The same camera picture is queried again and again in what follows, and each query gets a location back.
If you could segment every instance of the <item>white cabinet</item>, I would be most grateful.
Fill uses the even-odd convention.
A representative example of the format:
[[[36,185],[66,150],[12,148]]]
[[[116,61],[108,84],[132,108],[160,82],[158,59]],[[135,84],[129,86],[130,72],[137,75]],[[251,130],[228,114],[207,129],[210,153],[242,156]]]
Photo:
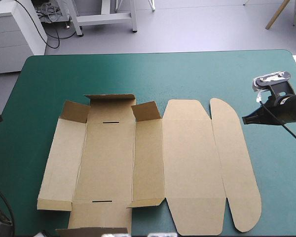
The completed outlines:
[[[47,35],[30,0],[19,0],[35,21],[47,41]],[[45,43],[23,7],[13,0],[0,1],[0,73],[22,70],[26,59],[44,55]]]

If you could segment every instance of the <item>small white object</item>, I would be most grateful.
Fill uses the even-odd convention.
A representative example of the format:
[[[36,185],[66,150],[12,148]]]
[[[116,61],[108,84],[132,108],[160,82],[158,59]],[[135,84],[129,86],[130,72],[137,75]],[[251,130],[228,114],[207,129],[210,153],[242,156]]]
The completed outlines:
[[[147,237],[178,237],[177,233],[150,233]]]
[[[39,232],[36,236],[34,237],[46,237],[45,235],[43,235],[41,232]]]
[[[132,237],[130,234],[104,234],[102,237]]]

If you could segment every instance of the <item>box flap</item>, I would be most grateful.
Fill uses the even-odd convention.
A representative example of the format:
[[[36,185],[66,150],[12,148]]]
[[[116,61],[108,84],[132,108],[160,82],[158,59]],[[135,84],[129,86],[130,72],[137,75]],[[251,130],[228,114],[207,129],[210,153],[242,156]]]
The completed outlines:
[[[110,95],[85,95],[90,100],[122,100],[135,99],[133,94],[110,94]]]
[[[209,116],[199,101],[170,100],[162,129],[166,198],[179,234],[220,234],[226,197]]]
[[[71,211],[71,201],[37,199],[38,210]]]
[[[126,228],[88,227],[77,229],[57,229],[60,237],[101,237],[104,234],[125,234]]]
[[[169,100],[163,119],[211,120],[197,100]]]
[[[92,95],[88,97],[91,98],[88,124],[135,122],[131,108],[136,104],[134,95]]]
[[[132,210],[130,202],[74,202],[68,228],[122,227],[131,232]]]
[[[58,119],[38,195],[38,209],[71,210],[85,130],[85,123]]]
[[[165,197],[162,159],[162,120],[154,101],[132,106],[136,122],[133,203],[159,205]]]
[[[66,100],[61,119],[86,123],[90,106]]]
[[[211,99],[211,114],[225,193],[235,227],[246,232],[261,215],[261,198],[237,113],[226,102]]]
[[[137,122],[161,118],[156,102],[154,101],[134,105],[132,109]]]
[[[164,198],[132,201],[132,203],[128,205],[127,208],[159,206],[163,200]]]

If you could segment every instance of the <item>wooden chair leg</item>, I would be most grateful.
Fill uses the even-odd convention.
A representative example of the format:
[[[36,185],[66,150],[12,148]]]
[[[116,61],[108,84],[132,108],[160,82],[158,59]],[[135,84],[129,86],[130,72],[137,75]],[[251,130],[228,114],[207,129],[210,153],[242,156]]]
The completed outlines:
[[[284,8],[287,6],[287,4],[290,2],[290,0],[284,0],[280,7],[275,12],[274,16],[271,18],[269,23],[266,25],[266,29],[270,29],[270,27],[273,25],[274,21],[277,19],[277,17],[281,14],[281,12],[284,10]]]

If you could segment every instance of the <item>metal frame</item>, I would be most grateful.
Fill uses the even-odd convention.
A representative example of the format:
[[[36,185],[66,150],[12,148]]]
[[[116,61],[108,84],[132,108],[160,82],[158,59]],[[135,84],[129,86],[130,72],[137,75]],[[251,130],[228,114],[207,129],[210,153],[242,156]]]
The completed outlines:
[[[120,6],[122,5],[123,0],[115,0],[115,12],[117,12],[120,8]],[[154,4],[154,0],[148,0],[149,5],[151,7],[151,9],[153,11],[156,10],[155,4]]]
[[[68,6],[75,31],[79,36],[83,36],[82,26],[114,24],[114,23],[123,23],[123,22],[129,22],[129,21],[132,23],[133,32],[137,32],[135,0],[129,0],[130,12],[113,13],[113,14],[110,13],[111,0],[102,0],[101,14],[89,15],[89,16],[78,15],[74,0],[64,0],[64,1]]]

